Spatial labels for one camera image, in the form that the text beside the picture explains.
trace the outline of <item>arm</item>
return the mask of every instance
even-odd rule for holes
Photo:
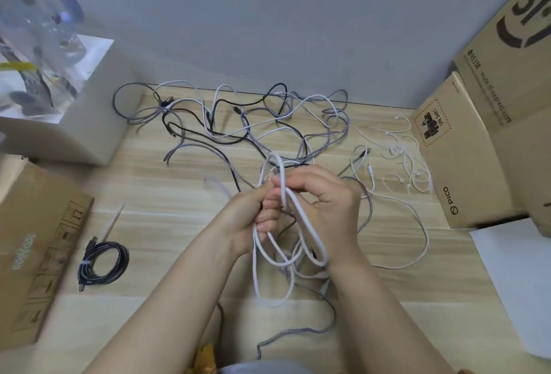
[[[267,198],[280,199],[280,181]],[[331,171],[308,165],[286,173],[286,186],[318,197],[298,195],[327,249],[344,319],[368,372],[453,374],[454,371],[381,282],[358,246],[359,186]]]
[[[276,228],[279,203],[264,201],[270,188],[232,197],[84,373],[182,374],[235,261],[252,250],[253,221],[259,230]]]

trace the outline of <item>hand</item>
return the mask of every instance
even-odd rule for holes
[[[272,182],[274,188],[266,198],[270,201],[280,201],[279,176],[272,177]],[[285,185],[293,191],[308,192],[318,198],[317,202],[309,203],[297,194],[302,209],[327,249],[328,265],[347,262],[358,257],[358,254],[362,255],[357,234],[361,200],[361,191],[357,183],[341,180],[332,171],[319,165],[307,165],[286,171]],[[288,204],[298,217],[289,197]],[[304,233],[308,233],[304,225],[301,226]]]
[[[252,252],[252,225],[256,223],[261,241],[267,238],[266,232],[274,232],[281,217],[281,203],[266,200],[266,194],[273,189],[267,180],[264,185],[233,196],[224,208],[216,215],[212,225],[232,239],[237,256]]]

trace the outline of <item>cardboard box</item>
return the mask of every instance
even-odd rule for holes
[[[509,0],[455,63],[513,190],[551,235],[551,0]]]
[[[0,350],[36,341],[92,200],[27,159],[0,156]]]
[[[457,73],[423,103],[411,123],[450,227],[482,227],[526,215]]]

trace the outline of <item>right hand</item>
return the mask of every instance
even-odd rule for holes
[[[272,177],[272,182],[274,188],[268,192],[266,200],[280,201],[279,176]],[[341,180],[319,165],[306,165],[286,171],[285,185],[297,192],[300,206],[327,249],[329,266],[362,255],[357,234],[361,190],[356,182]],[[318,201],[309,203],[298,194],[300,192],[313,194]],[[293,202],[288,201],[288,204],[298,218]],[[299,224],[307,233],[300,221]]]

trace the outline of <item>wooden desk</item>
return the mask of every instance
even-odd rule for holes
[[[211,91],[203,94],[208,100],[213,97]],[[185,89],[162,91],[162,96],[168,95],[195,97],[195,93]],[[243,98],[252,101],[257,96]],[[144,105],[151,104],[147,98]],[[196,104],[189,102],[189,106],[199,111]],[[241,128],[237,115],[230,108],[223,104],[220,108],[218,126],[222,126],[224,118],[226,129]],[[411,113],[406,109],[357,104],[349,105],[347,112],[354,126],[385,144],[391,139],[377,130],[403,129],[406,122],[395,120],[395,116]],[[266,118],[266,114],[259,113],[251,117],[251,122]],[[191,128],[199,129],[194,119],[185,115],[184,119]],[[303,133],[322,130],[305,112],[297,112],[291,123]],[[255,129],[255,134],[273,125],[260,128]],[[207,150],[184,148],[174,155],[170,167],[166,167],[162,158],[176,141],[157,118],[139,133],[136,127],[130,128],[108,167],[42,164],[79,181],[96,201],[38,343],[0,354],[2,373],[76,374],[83,370],[152,291],[190,240],[224,205],[224,196],[219,189],[203,183],[202,173],[224,181],[232,192],[235,191],[228,168]],[[297,137],[290,133],[279,132],[264,141],[275,151],[296,155]],[[381,184],[384,174],[394,172],[405,176],[401,161],[382,158],[379,150],[354,129],[350,129],[341,144],[328,148],[318,163],[339,171],[359,144],[372,147],[369,162],[375,172],[377,190],[387,192]],[[222,149],[240,173],[252,183],[257,181],[262,159],[252,146],[240,143]],[[360,176],[368,182],[367,173]],[[470,368],[478,374],[550,372],[548,362],[523,351],[469,233],[448,227],[436,195],[408,195],[406,188],[397,181],[388,184],[399,193],[395,195],[415,204],[430,231],[431,246],[425,258],[415,266],[406,270],[380,270],[379,274],[444,357],[455,368]],[[128,270],[113,284],[87,287],[79,293],[76,269],[84,246],[123,202],[126,207],[110,239],[130,250]],[[364,201],[360,217],[367,212],[368,204]],[[424,239],[407,207],[375,198],[373,219],[359,234],[359,242],[373,263],[398,265],[417,256]],[[263,294],[282,297],[286,291],[284,278],[265,265],[262,258],[259,261]],[[110,263],[106,257],[99,265]],[[329,296],[337,301],[334,290],[330,289]],[[296,291],[293,300],[285,306],[263,307],[255,300],[250,257],[240,259],[235,266],[222,304],[228,319],[224,337],[224,362],[227,364],[255,359],[256,344],[282,329],[323,327],[330,316],[325,303],[304,291]],[[213,330],[216,323],[217,320],[212,321]],[[320,374],[336,374],[340,370],[360,372],[355,368],[357,359],[341,323],[337,329],[321,336],[305,334],[282,338],[265,347],[263,354],[267,359],[295,360]]]

